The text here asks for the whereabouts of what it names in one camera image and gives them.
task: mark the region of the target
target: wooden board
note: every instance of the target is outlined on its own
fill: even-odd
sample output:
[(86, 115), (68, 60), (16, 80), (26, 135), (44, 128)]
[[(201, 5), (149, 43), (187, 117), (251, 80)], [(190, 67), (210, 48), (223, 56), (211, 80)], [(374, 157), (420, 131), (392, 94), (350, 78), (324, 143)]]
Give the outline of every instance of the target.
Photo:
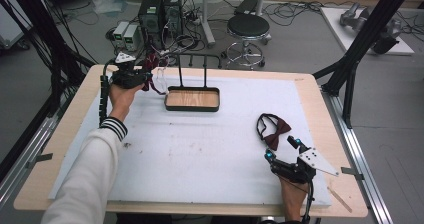
[(172, 90), (168, 94), (166, 105), (218, 107), (219, 93), (214, 91)]
[[(103, 65), (90, 69), (78, 93), (72, 100), (61, 122), (56, 128), (43, 154), (53, 153), (49, 161), (38, 162), (21, 188), (14, 202), (19, 210), (46, 210), (51, 200), (48, 195), (60, 171), (64, 156), (81, 127), (99, 88), (99, 76)], [(203, 76), (201, 69), (184, 69), (187, 76)], [(178, 70), (169, 68), (167, 74), (178, 75)], [(341, 146), (334, 123), (326, 108), (318, 85), (312, 75), (299, 73), (277, 73), (258, 71), (209, 70), (209, 77), (239, 77), (291, 80), (298, 91), (301, 106), (307, 118), (309, 131), (315, 146), (332, 163), (336, 169), (350, 167)], [(319, 217), (364, 217), (368, 210), (352, 175), (341, 174), (339, 177), (325, 175), (332, 205), (329, 207), (312, 207), (311, 216)], [(158, 202), (124, 202), (109, 201), (107, 211), (138, 213), (181, 213), (209, 215), (251, 215), (281, 216), (281, 205), (240, 205), (212, 203), (158, 203)]]

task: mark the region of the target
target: stool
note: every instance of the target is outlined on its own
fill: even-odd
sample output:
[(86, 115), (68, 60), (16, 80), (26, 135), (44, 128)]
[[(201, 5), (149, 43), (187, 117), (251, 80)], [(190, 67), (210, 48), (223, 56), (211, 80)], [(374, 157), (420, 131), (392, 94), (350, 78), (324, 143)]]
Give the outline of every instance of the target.
[(265, 66), (262, 50), (257, 45), (250, 43), (250, 41), (262, 39), (266, 44), (265, 37), (269, 33), (269, 24), (265, 19), (250, 14), (239, 14), (228, 20), (227, 31), (230, 35), (241, 39), (240, 42), (231, 44), (222, 53), (223, 57), (229, 59), (227, 69), (231, 63), (249, 66), (251, 70), (254, 65)]

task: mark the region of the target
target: human arm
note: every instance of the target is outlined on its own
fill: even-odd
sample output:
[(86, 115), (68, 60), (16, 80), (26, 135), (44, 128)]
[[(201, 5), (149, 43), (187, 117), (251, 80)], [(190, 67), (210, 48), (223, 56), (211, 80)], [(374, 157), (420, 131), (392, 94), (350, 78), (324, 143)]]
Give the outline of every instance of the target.
[(308, 193), (308, 184), (290, 182), (284, 177), (278, 177), (281, 184), (281, 196), (283, 198), (283, 209), (286, 224), (300, 223), (300, 209)]
[(111, 86), (113, 108), (109, 117), (84, 140), (42, 223), (103, 223), (107, 197), (123, 148), (121, 141), (127, 134), (122, 122), (139, 89), (141, 86), (129, 90)]

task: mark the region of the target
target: computer tower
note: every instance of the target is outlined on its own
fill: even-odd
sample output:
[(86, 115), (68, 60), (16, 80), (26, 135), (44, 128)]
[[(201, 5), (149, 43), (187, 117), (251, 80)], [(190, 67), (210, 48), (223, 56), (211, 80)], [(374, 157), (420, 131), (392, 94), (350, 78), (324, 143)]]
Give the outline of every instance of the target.
[(141, 28), (148, 33), (162, 32), (165, 25), (163, 0), (142, 0), (138, 18)]
[(163, 0), (142, 0), (138, 19), (147, 49), (164, 49), (162, 41), (165, 26)]
[(181, 0), (165, 0), (165, 17), (168, 26), (168, 32), (175, 37), (183, 34), (183, 13)]

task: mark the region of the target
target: black stool seat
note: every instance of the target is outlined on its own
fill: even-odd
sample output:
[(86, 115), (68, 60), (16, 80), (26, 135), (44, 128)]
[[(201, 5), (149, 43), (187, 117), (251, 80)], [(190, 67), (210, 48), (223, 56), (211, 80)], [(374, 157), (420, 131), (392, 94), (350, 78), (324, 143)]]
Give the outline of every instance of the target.
[(259, 37), (269, 31), (268, 22), (260, 16), (239, 14), (228, 20), (228, 30), (238, 36)]

